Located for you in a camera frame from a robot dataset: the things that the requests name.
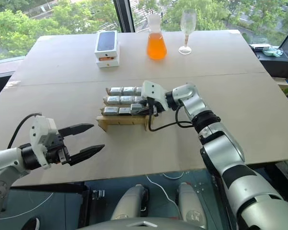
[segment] table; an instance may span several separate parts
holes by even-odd
[[[20,84],[0,94],[0,150],[32,112],[54,118],[58,128],[96,125],[65,139],[71,154],[91,145],[106,146],[73,167],[32,171],[14,186],[204,168],[192,128],[149,132],[142,126],[110,126],[106,133],[97,126],[106,87],[140,86],[144,80],[169,90],[186,82],[196,84],[240,143],[247,164],[288,160],[288,101],[242,36],[237,31],[196,31],[189,38],[193,51],[188,56],[178,52],[183,38],[181,32],[164,33],[168,55],[152,61],[145,54],[147,33],[119,34],[121,64],[108,69],[95,64],[95,34],[39,38],[11,77]],[[183,112],[180,119],[186,119]],[[174,112],[165,112],[153,127],[173,121]],[[25,123],[14,146],[29,141],[30,125]]]

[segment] orange liquid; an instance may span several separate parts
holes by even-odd
[[[161,60],[167,54],[167,48],[160,33],[150,34],[148,37],[147,54],[153,60]]]

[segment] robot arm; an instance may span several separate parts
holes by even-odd
[[[0,212],[11,185],[31,170],[48,169],[52,163],[72,166],[98,153],[104,145],[91,146],[70,156],[63,142],[64,137],[91,127],[91,124],[80,124],[57,130],[53,119],[36,116],[30,130],[30,144],[0,151]]]
[[[145,81],[142,96],[155,99],[164,110],[185,107],[202,144],[201,156],[208,171],[222,179],[230,207],[240,230],[288,230],[288,202],[260,174],[244,163],[242,148],[187,83],[170,92]]]

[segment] empty glass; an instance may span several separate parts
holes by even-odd
[[[193,9],[186,9],[182,12],[180,28],[185,33],[184,46],[181,46],[178,51],[181,54],[189,54],[192,49],[187,46],[189,35],[195,30],[196,26],[196,12]]]

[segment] white box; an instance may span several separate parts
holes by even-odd
[[[113,60],[99,61],[99,58],[96,58],[97,66],[99,68],[119,66],[120,65],[120,46],[119,45],[117,45],[116,53],[117,55],[114,57]]]
[[[117,31],[102,31],[97,33],[95,45],[96,58],[118,56]]]

